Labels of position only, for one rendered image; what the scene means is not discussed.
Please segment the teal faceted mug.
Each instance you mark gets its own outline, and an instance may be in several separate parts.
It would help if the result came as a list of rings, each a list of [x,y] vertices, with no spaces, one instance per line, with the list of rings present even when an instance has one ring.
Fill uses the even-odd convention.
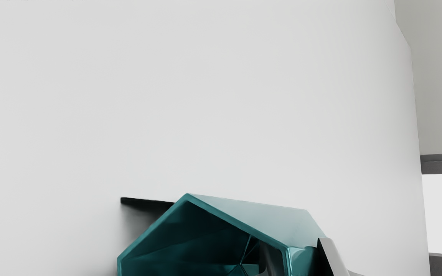
[[[334,276],[308,211],[196,194],[120,201],[157,219],[119,255],[118,276]]]

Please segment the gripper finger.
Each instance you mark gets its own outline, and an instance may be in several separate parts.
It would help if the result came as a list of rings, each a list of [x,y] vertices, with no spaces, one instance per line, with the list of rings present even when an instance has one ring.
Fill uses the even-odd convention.
[[[319,238],[317,250],[317,276],[363,276],[346,268],[332,239]]]

